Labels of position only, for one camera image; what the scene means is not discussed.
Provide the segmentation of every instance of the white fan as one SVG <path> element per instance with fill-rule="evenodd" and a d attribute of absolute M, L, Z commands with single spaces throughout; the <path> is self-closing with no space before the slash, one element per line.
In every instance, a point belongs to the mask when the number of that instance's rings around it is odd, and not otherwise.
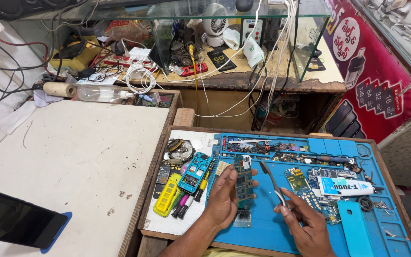
<path fill-rule="evenodd" d="M 206 10 L 204 16 L 226 16 L 226 8 L 220 4 L 213 3 Z M 223 31 L 226 29 L 227 18 L 204 19 L 204 30 L 206 32 L 207 44 L 218 47 L 225 43 Z"/>

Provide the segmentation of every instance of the speaker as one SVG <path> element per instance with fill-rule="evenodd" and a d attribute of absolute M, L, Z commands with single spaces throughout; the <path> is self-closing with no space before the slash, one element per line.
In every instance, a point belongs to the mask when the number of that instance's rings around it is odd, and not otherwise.
<path fill-rule="evenodd" d="M 77 0 L 0 0 L 0 20 L 15 20 L 26 14 L 63 8 Z"/>

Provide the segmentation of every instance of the left hand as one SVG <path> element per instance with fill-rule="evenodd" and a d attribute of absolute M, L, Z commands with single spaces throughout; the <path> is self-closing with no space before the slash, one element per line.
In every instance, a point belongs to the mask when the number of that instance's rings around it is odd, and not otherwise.
<path fill-rule="evenodd" d="M 256 174 L 258 171 L 252 169 L 252 176 Z M 237 198 L 234 187 L 236 180 L 237 172 L 234 170 L 234 165 L 231 164 L 225 168 L 213 184 L 207 207 L 202 213 L 201 217 L 216 225 L 219 230 L 227 228 L 236 216 Z M 254 187 L 258 184 L 258 181 L 253 180 Z"/>

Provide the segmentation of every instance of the plastic bag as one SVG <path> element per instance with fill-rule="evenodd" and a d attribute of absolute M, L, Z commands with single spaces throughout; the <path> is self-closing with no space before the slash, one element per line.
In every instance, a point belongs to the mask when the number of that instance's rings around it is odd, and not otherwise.
<path fill-rule="evenodd" d="M 106 29 L 105 36 L 115 41 L 120 41 L 122 38 L 126 38 L 139 42 L 147 48 L 150 48 L 153 45 L 153 36 L 149 35 L 148 30 L 145 27 L 136 25 L 133 20 L 113 20 Z M 127 41 L 127 43 L 132 47 L 141 47 L 139 44 L 133 42 Z"/>

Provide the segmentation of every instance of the red advertisement poster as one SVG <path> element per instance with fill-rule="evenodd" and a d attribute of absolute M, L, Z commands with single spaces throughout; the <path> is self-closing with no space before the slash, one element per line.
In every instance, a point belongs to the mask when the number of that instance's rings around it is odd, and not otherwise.
<path fill-rule="evenodd" d="M 411 118 L 411 78 L 348 0 L 326 4 L 323 38 L 348 91 L 323 132 L 380 143 Z"/>

